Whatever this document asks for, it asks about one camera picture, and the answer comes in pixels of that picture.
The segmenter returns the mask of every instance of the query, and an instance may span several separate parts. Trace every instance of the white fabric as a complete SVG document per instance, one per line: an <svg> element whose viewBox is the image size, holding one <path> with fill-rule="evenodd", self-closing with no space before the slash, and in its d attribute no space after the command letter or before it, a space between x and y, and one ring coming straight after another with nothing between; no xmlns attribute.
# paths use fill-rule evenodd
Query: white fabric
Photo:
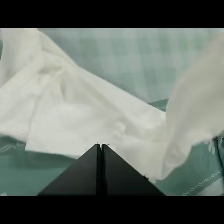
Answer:
<svg viewBox="0 0 224 224"><path fill-rule="evenodd" d="M27 150L79 157L110 144L141 174L162 179L193 144L224 129L223 36L176 85L167 119L78 67L37 29L4 29L2 39L0 134Z"/></svg>

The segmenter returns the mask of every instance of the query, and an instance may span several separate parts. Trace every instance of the checkered tablecloth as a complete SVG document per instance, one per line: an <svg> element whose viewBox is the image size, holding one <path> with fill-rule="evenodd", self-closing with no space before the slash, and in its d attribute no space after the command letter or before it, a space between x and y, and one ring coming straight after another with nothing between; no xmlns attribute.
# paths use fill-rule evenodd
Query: checkered tablecloth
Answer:
<svg viewBox="0 0 224 224"><path fill-rule="evenodd" d="M217 29L40 29L81 67L149 103L169 97L175 80Z"/></svg>

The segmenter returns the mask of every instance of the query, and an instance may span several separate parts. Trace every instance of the green and white checkered pattern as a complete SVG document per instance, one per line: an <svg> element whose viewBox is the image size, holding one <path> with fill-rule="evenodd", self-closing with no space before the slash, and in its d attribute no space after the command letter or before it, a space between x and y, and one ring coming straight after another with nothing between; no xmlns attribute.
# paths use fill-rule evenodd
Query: green and white checkered pattern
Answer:
<svg viewBox="0 0 224 224"><path fill-rule="evenodd" d="M175 80L218 31L205 28L40 30L81 67L146 102L168 98Z"/></svg>

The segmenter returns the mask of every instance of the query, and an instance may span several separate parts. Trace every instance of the black triangular object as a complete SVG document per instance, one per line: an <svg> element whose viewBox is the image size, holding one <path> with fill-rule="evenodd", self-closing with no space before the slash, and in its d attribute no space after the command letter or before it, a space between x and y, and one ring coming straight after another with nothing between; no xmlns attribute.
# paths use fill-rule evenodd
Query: black triangular object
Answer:
<svg viewBox="0 0 224 224"><path fill-rule="evenodd" d="M164 196L107 145L94 145L47 186L44 195Z"/></svg>

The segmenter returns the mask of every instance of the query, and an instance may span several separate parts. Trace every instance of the white cloth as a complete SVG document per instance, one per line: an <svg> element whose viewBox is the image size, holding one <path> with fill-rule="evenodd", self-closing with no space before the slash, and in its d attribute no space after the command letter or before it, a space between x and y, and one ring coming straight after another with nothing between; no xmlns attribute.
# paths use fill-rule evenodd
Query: white cloth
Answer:
<svg viewBox="0 0 224 224"><path fill-rule="evenodd" d="M177 84L166 119L77 66L37 29L1 35L0 134L26 142L26 150L79 157L97 142L110 144L141 174L162 179L193 144L224 129L223 36Z"/></svg>

